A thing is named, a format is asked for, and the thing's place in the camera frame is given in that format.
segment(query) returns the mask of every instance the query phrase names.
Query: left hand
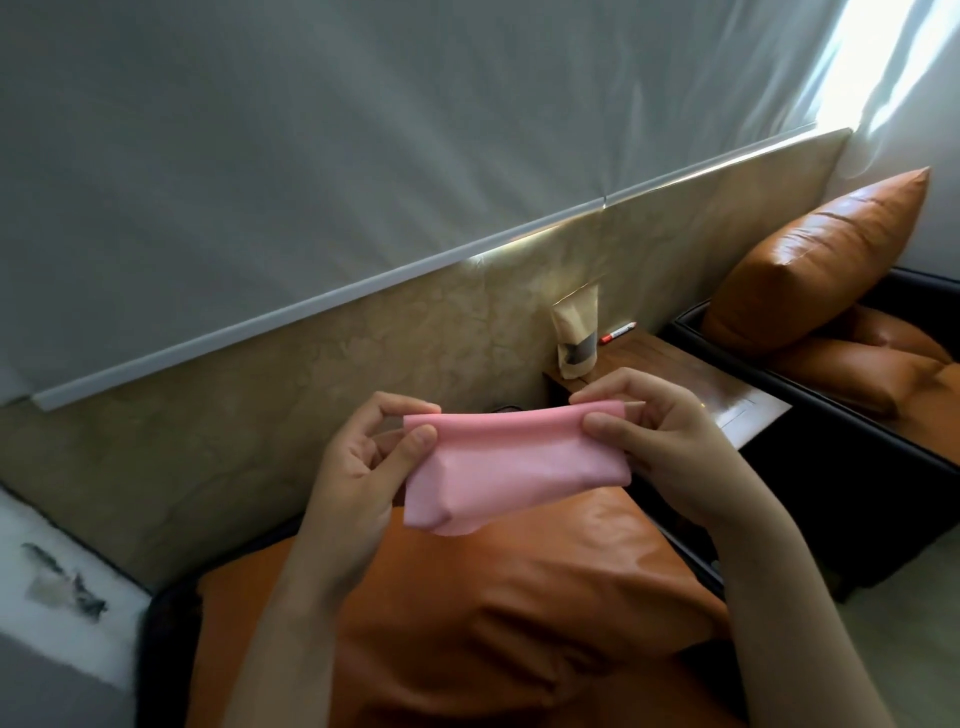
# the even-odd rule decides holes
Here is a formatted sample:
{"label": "left hand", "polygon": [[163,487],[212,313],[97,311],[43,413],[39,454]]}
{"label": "left hand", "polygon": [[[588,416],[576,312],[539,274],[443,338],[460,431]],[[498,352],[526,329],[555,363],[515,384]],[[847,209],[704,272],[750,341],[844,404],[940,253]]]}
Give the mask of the left hand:
{"label": "left hand", "polygon": [[437,404],[377,392],[334,435],[284,570],[298,598],[336,611],[360,583],[390,522],[394,495],[437,443],[431,425],[374,433],[389,416],[438,412]]}

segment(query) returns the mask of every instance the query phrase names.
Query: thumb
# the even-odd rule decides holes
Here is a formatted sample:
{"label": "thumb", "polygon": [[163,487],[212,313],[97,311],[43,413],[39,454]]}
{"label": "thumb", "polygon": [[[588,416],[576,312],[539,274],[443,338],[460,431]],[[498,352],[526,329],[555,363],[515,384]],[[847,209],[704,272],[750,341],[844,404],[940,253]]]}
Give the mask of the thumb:
{"label": "thumb", "polygon": [[660,433],[656,430],[634,425],[603,412],[590,412],[586,415],[583,428],[594,440],[626,450],[643,460],[649,460],[652,453],[662,449]]}
{"label": "thumb", "polygon": [[423,462],[436,444],[437,429],[433,425],[421,425],[408,432],[370,474],[377,492],[387,502],[392,501],[407,475]]}

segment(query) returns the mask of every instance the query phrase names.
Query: pink fabric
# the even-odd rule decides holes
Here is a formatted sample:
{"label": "pink fabric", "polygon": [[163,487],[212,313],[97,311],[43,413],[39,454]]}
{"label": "pink fabric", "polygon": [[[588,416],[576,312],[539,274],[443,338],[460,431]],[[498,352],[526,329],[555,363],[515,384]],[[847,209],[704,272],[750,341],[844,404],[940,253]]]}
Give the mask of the pink fabric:
{"label": "pink fabric", "polygon": [[408,415],[437,446],[407,478],[403,523],[443,536],[591,488],[630,484],[626,455],[581,429],[588,412],[624,417],[619,400],[491,415]]}

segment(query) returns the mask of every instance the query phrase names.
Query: leather pillow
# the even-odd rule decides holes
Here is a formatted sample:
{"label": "leather pillow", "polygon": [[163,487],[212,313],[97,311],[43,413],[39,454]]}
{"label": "leather pillow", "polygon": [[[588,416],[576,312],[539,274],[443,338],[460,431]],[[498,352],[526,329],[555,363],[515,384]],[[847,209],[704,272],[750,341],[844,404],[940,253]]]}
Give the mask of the leather pillow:
{"label": "leather pillow", "polygon": [[944,368],[943,362],[914,353],[815,336],[770,354],[764,364],[779,375],[880,418],[898,417],[910,396]]}
{"label": "leather pillow", "polygon": [[827,203],[766,238],[720,284],[703,334],[742,356],[792,344],[851,306],[900,257],[929,169]]}
{"label": "leather pillow", "polygon": [[944,364],[953,363],[946,349],[913,324],[865,305],[848,308],[827,324],[822,333],[829,338],[915,353]]}
{"label": "leather pillow", "polygon": [[[220,725],[290,543],[201,579],[188,728]],[[692,711],[691,725],[726,725],[735,721],[711,719],[722,709],[689,679],[671,690],[627,680],[616,695],[604,680],[643,680],[636,671],[656,670],[651,660],[728,636],[725,605],[622,488],[513,513],[457,538],[405,528],[395,508],[338,618],[330,725],[512,716],[546,726],[551,709],[601,697],[612,704],[593,725],[651,724],[627,699],[638,692],[649,695],[652,715]]]}

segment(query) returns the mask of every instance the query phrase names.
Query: hand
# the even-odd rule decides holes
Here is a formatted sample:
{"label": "hand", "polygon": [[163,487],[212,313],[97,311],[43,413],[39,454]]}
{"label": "hand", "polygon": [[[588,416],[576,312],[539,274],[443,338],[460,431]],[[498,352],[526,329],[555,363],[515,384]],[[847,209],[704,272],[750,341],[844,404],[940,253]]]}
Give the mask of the hand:
{"label": "hand", "polygon": [[619,369],[570,397],[571,404],[627,395],[627,419],[585,416],[591,437],[629,452],[681,515],[708,530],[753,523],[780,504],[689,390],[633,369]]}
{"label": "hand", "polygon": [[436,404],[377,392],[327,445],[284,569],[289,588],[308,608],[319,601],[336,610],[360,583],[390,521],[394,495],[437,443],[432,425],[409,434],[374,433],[388,416],[438,412]]}

